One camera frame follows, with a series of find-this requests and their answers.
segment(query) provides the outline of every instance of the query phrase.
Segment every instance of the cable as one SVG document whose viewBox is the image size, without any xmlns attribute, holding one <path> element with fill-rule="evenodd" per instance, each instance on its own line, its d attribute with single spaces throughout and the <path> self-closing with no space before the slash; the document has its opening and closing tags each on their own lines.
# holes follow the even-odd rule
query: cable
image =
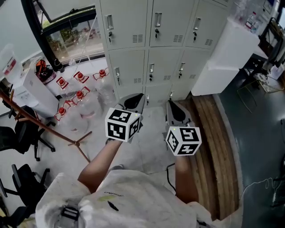
<svg viewBox="0 0 285 228">
<path fill-rule="evenodd" d="M 170 166 L 174 166 L 174 165 L 175 165 L 175 163 L 173 163 L 173 164 L 171 164 L 171 165 L 169 165 L 169 166 L 166 167 L 166 174 L 167 174 L 167 181 L 168 181 L 169 185 L 174 189 L 174 191 L 175 191 L 175 193 L 176 193 L 175 187 L 170 183 L 170 180 L 169 180 L 169 173 L 168 173 L 168 168 L 169 168 Z"/>
<path fill-rule="evenodd" d="M 85 45 L 84 45 L 84 47 L 83 47 L 83 49 L 82 49 L 82 53 L 81 53 L 81 56 L 80 56 L 79 62 L 76 64 L 76 68 L 75 68 L 75 71 L 74 71 L 74 73 L 72 74 L 72 76 L 73 76 L 73 75 L 75 74 L 75 72 L 77 71 L 78 64 L 81 62 L 81 59 L 82 59 L 82 57 L 83 57 L 83 53 L 85 52 L 86 45 L 87 45 L 87 42 L 88 42 L 89 37 L 90 37 L 91 30 L 92 30 L 93 25 L 94 25 L 94 23 L 95 23 L 95 21 L 96 21 L 96 20 L 97 20 L 97 14 L 96 14 L 96 16 L 95 16 L 95 18 L 94 18 L 94 20 L 93 20 L 93 23 L 92 23 L 91 28 L 90 28 L 89 33 L 88 33 L 87 40 L 86 40 Z"/>
</svg>

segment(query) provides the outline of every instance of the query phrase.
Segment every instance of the wooden plank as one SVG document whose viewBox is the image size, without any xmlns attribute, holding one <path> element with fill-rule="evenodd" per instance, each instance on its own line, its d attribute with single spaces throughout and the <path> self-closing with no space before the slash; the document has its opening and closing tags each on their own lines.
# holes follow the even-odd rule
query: wooden plank
<svg viewBox="0 0 285 228">
<path fill-rule="evenodd" d="M 229 158 L 229 162 L 230 162 L 230 167 L 232 170 L 232 183 L 233 183 L 233 189 L 234 189 L 234 211 L 236 211 L 239 208 L 239 187 L 238 187 L 238 182 L 237 182 L 237 173 L 236 173 L 236 164 L 234 161 L 234 157 L 233 157 L 233 153 L 232 153 L 232 146 L 230 143 L 230 140 L 228 138 L 228 132 L 226 130 L 226 126 L 223 122 L 223 119 L 221 117 L 221 114 L 218 110 L 218 108 L 216 107 L 215 109 L 216 112 L 216 116 L 218 118 L 218 122 L 221 128 L 221 131 L 223 133 L 223 138 L 226 144 L 226 148 L 228 151 L 228 158 Z"/>
<path fill-rule="evenodd" d="M 218 190 L 217 190 L 217 184 L 216 184 L 216 176 L 215 176 L 215 170 L 213 167 L 212 162 L 208 159 L 208 153 L 210 153 L 210 149 L 208 147 L 207 138 L 203 131 L 203 126 L 201 124 L 201 120 L 199 118 L 198 112 L 196 110 L 196 106 L 193 102 L 193 100 L 186 100 L 186 101 L 179 101 L 179 104 L 183 105 L 190 113 L 192 117 L 192 121 L 195 123 L 197 127 L 200 127 L 201 132 L 201 138 L 202 138 L 202 144 L 199 148 L 199 151 L 196 152 L 201 154 L 204 173 L 205 173 L 205 179 L 207 188 L 203 188 L 204 190 L 204 198 L 205 201 L 208 200 L 209 208 L 205 207 L 212 216 L 212 220 L 216 220 L 220 217 L 219 212 L 219 199 L 218 199 Z"/>
<path fill-rule="evenodd" d="M 209 145 L 209 148 L 211 150 L 213 166 L 215 169 L 216 180 L 217 180 L 218 198 L 219 198 L 219 206 L 220 206 L 220 208 L 219 208 L 220 219 L 222 219 L 226 215 L 226 201 L 225 201 L 225 195 L 224 195 L 224 185 L 223 185 L 222 171 L 220 168 L 220 162 L 218 159 L 217 150 L 216 150 L 214 139 L 213 139 L 213 136 L 212 136 L 212 133 L 210 130 L 210 126 L 208 124 L 206 115 L 205 115 L 204 110 L 202 108 L 200 99 L 198 97 L 193 97 L 193 101 L 194 101 L 196 108 L 197 108 L 197 111 L 199 113 L 201 122 L 203 124 L 204 132 L 207 136 L 208 145 Z"/>
<path fill-rule="evenodd" d="M 198 191 L 198 195 L 199 195 L 199 204 L 204 206 L 203 192 L 202 192 L 202 186 L 201 186 L 201 182 L 200 182 L 196 158 L 195 158 L 195 156 L 189 156 L 189 159 L 190 159 L 190 164 L 191 164 L 191 168 L 192 168 L 193 178 L 194 178 L 196 188 Z"/>
<path fill-rule="evenodd" d="M 213 141 L 215 144 L 215 150 L 212 150 L 212 148 L 211 148 L 211 153 L 212 153 L 213 158 L 216 157 L 217 160 L 219 160 L 219 166 L 220 166 L 220 170 L 221 170 L 221 174 L 222 174 L 221 184 L 224 187 L 224 200 L 225 200 L 224 201 L 224 203 L 225 203 L 225 215 L 224 215 L 224 217 L 222 217 L 222 215 L 221 215 L 221 218 L 220 218 L 222 220 L 225 217 L 227 217 L 231 211 L 231 199 L 230 199 L 230 193 L 229 193 L 229 187 L 228 187 L 227 169 L 226 169 L 226 165 L 224 162 L 224 156 L 223 156 L 223 152 L 221 149 L 221 144 L 220 144 L 220 141 L 219 141 L 218 136 L 217 136 L 216 128 L 214 127 L 212 115 L 211 115 L 211 112 L 209 111 L 209 109 L 207 107 L 206 100 L 205 100 L 204 96 L 201 96 L 200 103 L 201 103 L 202 108 L 204 110 L 207 122 L 210 126 L 210 131 L 211 131 L 212 138 L 213 138 Z"/>
<path fill-rule="evenodd" d="M 220 151 L 222 152 L 221 154 L 223 155 L 223 159 L 221 162 L 224 162 L 225 168 L 226 168 L 226 180 L 228 183 L 228 192 L 229 192 L 229 203 L 230 203 L 230 211 L 228 211 L 228 215 L 232 214 L 235 211 L 235 201 L 234 201 L 234 187 L 233 187 L 233 181 L 232 181 L 232 169 L 231 169 L 231 164 L 228 158 L 228 153 L 231 151 L 227 150 L 226 143 L 224 140 L 223 133 L 221 131 L 221 127 L 219 124 L 219 120 L 217 117 L 217 113 L 215 112 L 215 108 L 213 107 L 215 101 L 213 97 L 210 96 L 204 96 L 204 100 L 206 102 L 206 105 L 208 107 L 209 112 L 211 113 L 212 116 L 212 123 L 213 123 L 213 129 L 216 132 L 217 135 L 217 141 L 219 141 L 220 144 Z"/>
</svg>

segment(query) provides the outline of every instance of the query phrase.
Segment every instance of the white shirt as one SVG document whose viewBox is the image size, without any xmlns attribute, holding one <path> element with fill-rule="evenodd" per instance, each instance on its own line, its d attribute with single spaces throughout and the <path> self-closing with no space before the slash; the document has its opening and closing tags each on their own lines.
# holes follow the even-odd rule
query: white shirt
<svg viewBox="0 0 285 228">
<path fill-rule="evenodd" d="M 38 228 L 53 228 L 70 202 L 78 205 L 79 228 L 197 228 L 205 223 L 214 227 L 210 213 L 200 204 L 183 203 L 139 171 L 113 170 L 93 194 L 60 173 L 37 205 Z"/>
</svg>

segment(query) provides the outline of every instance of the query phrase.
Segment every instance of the window frame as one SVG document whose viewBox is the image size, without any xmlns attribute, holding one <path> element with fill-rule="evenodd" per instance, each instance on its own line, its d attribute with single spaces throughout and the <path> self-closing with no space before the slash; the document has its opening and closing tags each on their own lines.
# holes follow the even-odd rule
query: window frame
<svg viewBox="0 0 285 228">
<path fill-rule="evenodd" d="M 54 61 L 57 59 L 57 57 L 55 56 L 55 53 L 53 52 L 53 50 L 49 46 L 49 43 L 48 43 L 46 37 L 48 35 L 51 35 L 52 33 L 60 31 L 61 29 L 65 29 L 65 28 L 71 28 L 72 29 L 72 26 L 75 26 L 79 23 L 89 21 L 89 20 L 94 20 L 96 17 L 95 6 L 91 6 L 91 8 L 87 7 L 89 9 L 87 11 L 86 11 L 86 8 L 80 9 L 80 11 L 82 11 L 82 12 L 73 11 L 72 14 L 70 14 L 70 13 L 68 14 L 70 16 L 67 18 L 64 18 L 64 17 L 66 17 L 68 15 L 63 15 L 60 17 L 61 19 L 60 18 L 56 19 L 59 21 L 53 20 L 53 21 L 55 21 L 55 22 L 52 22 L 53 24 L 51 24 L 48 27 L 43 29 L 42 24 L 39 21 L 36 9 L 34 7 L 34 2 L 39 3 L 37 0 L 21 0 L 24 13 L 26 15 L 27 21 L 30 25 L 30 28 L 34 34 L 36 41 L 38 42 L 38 44 L 39 44 L 43 54 L 45 55 L 46 59 L 49 61 L 51 67 L 54 69 L 54 71 L 58 71 L 58 69 L 54 65 Z M 98 52 L 98 53 L 93 53 L 93 54 L 89 55 L 89 57 L 90 57 L 90 59 L 102 58 L 102 57 L 105 57 L 105 54 L 104 54 L 104 51 L 102 51 L 102 52 Z M 83 55 L 83 57 L 75 58 L 75 61 L 78 63 L 80 58 L 81 58 L 80 62 L 84 62 L 84 61 L 88 60 L 88 57 L 87 56 L 84 57 L 84 55 Z M 69 61 L 63 61 L 62 62 L 63 67 L 68 66 L 68 63 L 69 63 Z"/>
</svg>

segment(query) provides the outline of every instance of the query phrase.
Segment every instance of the metal locker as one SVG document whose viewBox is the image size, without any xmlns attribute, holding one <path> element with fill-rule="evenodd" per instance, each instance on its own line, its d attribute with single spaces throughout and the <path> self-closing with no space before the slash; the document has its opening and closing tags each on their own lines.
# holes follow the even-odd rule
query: metal locker
<svg viewBox="0 0 285 228">
<path fill-rule="evenodd" d="M 174 83 L 171 87 L 169 97 L 173 101 L 179 101 L 186 99 L 187 95 L 190 92 L 190 83 L 187 83 L 187 81 Z"/>
<path fill-rule="evenodd" d="M 226 22 L 227 10 L 200 0 L 186 46 L 210 49 Z"/>
<path fill-rule="evenodd" d="M 144 50 L 110 51 L 109 56 L 117 88 L 143 84 Z"/>
<path fill-rule="evenodd" d="M 147 0 L 100 0 L 109 50 L 145 46 Z"/>
<path fill-rule="evenodd" d="M 202 72 L 209 54 L 208 50 L 185 50 L 181 62 L 178 63 L 179 67 L 176 69 L 173 83 L 188 80 L 192 88 Z"/>
<path fill-rule="evenodd" d="M 147 85 L 170 83 L 180 50 L 150 49 L 147 66 Z"/>
<path fill-rule="evenodd" d="M 150 46 L 182 46 L 194 0 L 154 0 Z"/>
<path fill-rule="evenodd" d="M 132 85 L 132 86 L 127 86 L 127 87 L 118 87 L 117 91 L 118 91 L 119 97 L 123 98 L 131 94 L 142 93 L 143 86 L 142 85 Z"/>
<path fill-rule="evenodd" d="M 169 99 L 171 84 L 146 86 L 145 108 L 163 105 Z"/>
</svg>

